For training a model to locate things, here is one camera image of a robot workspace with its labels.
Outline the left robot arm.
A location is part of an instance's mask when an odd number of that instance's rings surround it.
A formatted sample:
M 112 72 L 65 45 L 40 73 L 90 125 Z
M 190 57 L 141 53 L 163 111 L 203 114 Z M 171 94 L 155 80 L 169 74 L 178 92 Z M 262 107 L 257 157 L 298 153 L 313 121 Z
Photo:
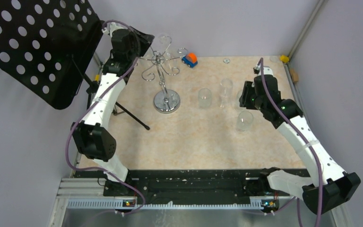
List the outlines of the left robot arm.
M 72 137 L 78 152 L 98 164 L 106 175 L 105 186 L 120 195 L 133 190 L 129 170 L 115 151 L 116 139 L 109 133 L 109 120 L 117 99 L 125 88 L 139 57 L 143 57 L 154 41 L 154 35 L 134 28 L 103 28 L 111 38 L 110 57 L 103 65 L 101 80 L 87 113 L 72 127 Z

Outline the wine glass removed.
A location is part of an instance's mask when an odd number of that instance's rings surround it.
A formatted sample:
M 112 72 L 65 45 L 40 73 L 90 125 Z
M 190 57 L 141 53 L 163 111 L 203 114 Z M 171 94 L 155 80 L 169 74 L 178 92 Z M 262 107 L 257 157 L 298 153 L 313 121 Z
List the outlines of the wine glass removed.
M 247 109 L 242 96 L 243 96 L 243 90 L 239 90 L 237 92 L 236 100 L 234 102 L 234 108 L 236 111 L 244 111 Z
M 212 92 L 208 88 L 202 88 L 198 92 L 199 108 L 209 108 L 212 104 Z
M 220 89 L 219 89 L 219 106 L 221 108 L 226 108 L 232 99 L 232 92 L 233 92 L 233 81 L 228 78 L 224 78 L 220 82 Z

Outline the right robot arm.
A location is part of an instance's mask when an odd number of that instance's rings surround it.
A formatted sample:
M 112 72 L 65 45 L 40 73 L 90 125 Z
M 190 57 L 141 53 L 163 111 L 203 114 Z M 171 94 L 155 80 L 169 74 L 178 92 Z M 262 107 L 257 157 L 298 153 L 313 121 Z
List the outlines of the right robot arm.
M 264 195 L 286 192 L 302 200 L 314 214 L 320 201 L 321 213 L 349 201 L 361 183 L 358 174 L 348 173 L 331 157 L 294 100 L 282 99 L 270 67 L 258 65 L 253 72 L 253 81 L 244 83 L 240 107 L 259 110 L 290 143 L 309 173 L 301 177 L 276 167 L 266 169 L 258 182 L 259 191 Z

